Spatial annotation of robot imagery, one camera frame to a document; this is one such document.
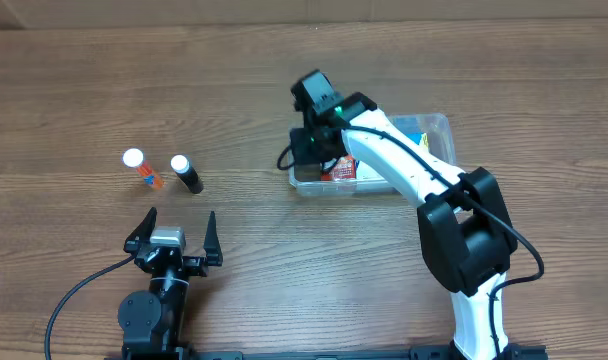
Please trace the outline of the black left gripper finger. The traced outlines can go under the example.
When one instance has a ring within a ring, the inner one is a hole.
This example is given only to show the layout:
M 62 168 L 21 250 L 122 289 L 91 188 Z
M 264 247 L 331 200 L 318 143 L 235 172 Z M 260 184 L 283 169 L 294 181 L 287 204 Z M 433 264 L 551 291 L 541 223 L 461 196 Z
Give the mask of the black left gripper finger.
M 142 245 L 150 242 L 150 237 L 155 229 L 157 209 L 151 207 L 140 224 L 127 236 L 123 250 L 125 252 L 138 252 Z
M 217 234 L 216 215 L 214 211 L 211 211 L 209 215 L 203 249 L 205 250 L 206 263 L 209 266 L 221 266 L 223 264 L 223 254 Z

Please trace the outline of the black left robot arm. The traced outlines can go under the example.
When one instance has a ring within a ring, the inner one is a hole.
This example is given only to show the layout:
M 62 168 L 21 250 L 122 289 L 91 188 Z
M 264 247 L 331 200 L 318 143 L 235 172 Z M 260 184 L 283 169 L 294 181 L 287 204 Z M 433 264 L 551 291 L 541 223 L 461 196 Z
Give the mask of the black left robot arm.
M 180 340 L 184 308 L 192 277 L 206 277 L 208 269 L 223 264 L 216 216 L 209 215 L 203 256 L 189 256 L 181 227 L 156 224 L 151 208 L 126 238 L 124 251 L 134 264 L 151 276 L 149 288 L 124 298 L 118 308 L 123 330 L 124 359 L 193 359 L 192 346 Z

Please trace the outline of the white plaster box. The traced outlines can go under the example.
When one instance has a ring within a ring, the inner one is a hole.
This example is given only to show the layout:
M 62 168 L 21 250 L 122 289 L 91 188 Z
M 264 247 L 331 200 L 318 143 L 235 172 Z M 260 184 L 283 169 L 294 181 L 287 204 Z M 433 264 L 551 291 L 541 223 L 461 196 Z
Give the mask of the white plaster box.
M 364 161 L 355 161 L 355 178 L 358 181 L 376 181 L 383 177 Z

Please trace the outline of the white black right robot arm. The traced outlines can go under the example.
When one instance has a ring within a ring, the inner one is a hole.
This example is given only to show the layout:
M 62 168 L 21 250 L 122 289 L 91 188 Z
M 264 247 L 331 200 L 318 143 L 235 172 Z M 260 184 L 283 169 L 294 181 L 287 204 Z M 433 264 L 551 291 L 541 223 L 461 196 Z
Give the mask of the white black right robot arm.
M 400 132 L 368 97 L 336 91 L 294 96 L 303 125 L 291 133 L 296 164 L 350 155 L 370 166 L 417 209 L 422 256 L 449 291 L 456 359 L 510 359 L 502 291 L 517 248 L 496 179 L 445 163 Z

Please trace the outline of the red medicine box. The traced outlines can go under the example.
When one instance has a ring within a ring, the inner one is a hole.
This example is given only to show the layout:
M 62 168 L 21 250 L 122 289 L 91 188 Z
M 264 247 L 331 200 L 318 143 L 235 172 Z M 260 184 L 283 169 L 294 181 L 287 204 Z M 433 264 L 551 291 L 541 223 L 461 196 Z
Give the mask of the red medicine box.
M 350 156 L 331 160 L 321 165 L 322 181 L 344 181 L 356 179 L 356 161 Z

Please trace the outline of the clear plastic container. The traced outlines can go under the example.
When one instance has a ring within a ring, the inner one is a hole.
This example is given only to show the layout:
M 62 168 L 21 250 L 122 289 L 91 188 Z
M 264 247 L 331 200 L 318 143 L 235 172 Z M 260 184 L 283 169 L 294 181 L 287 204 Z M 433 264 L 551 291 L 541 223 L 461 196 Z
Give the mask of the clear plastic container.
M 455 146 L 448 119 L 441 113 L 390 115 L 388 119 L 398 129 L 396 122 L 406 117 L 416 117 L 420 129 L 428 135 L 430 153 L 443 162 L 456 165 Z M 384 178 L 376 181 L 322 181 L 317 165 L 295 165 L 288 170 L 289 182 L 302 196 L 348 196 L 363 193 L 395 193 L 396 190 Z

